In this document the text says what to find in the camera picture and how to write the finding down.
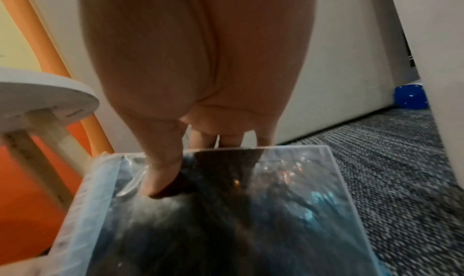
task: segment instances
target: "stool leg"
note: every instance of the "stool leg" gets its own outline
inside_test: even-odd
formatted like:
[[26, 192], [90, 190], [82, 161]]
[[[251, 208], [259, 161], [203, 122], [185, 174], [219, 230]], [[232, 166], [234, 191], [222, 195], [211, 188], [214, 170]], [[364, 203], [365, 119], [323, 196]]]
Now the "stool leg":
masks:
[[48, 109], [25, 114], [32, 131], [79, 175], [85, 176], [91, 157]]
[[55, 203], [67, 211], [73, 195], [29, 134], [26, 131], [4, 133], [2, 139], [11, 157], [33, 175]]

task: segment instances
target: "plastic case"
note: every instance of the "plastic case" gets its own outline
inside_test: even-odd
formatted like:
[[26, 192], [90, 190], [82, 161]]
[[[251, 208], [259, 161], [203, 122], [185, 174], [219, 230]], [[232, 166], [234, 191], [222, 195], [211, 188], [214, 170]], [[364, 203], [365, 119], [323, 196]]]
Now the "plastic case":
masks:
[[97, 158], [40, 275], [382, 275], [326, 146], [186, 152], [162, 199], [146, 169]]

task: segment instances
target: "gray carpet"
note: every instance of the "gray carpet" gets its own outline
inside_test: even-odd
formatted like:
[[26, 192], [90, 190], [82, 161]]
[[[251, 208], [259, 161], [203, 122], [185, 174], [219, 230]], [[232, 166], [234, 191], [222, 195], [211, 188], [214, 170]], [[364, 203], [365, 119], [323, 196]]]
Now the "gray carpet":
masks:
[[390, 109], [293, 144], [331, 147], [393, 275], [464, 275], [464, 191], [429, 110]]

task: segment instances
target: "human hand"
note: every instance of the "human hand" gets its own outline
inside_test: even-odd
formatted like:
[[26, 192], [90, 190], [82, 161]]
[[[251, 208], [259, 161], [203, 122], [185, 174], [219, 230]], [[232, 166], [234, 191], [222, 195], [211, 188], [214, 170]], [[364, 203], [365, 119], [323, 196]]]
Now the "human hand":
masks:
[[80, 0], [105, 94], [169, 185], [190, 148], [271, 145], [305, 58], [315, 0]]

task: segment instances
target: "yellow panel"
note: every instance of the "yellow panel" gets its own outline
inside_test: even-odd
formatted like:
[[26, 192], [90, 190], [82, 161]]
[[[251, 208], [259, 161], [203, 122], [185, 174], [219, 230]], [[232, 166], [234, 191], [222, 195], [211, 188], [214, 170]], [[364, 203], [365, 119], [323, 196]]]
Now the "yellow panel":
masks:
[[1, 1], [0, 66], [41, 71], [33, 50]]

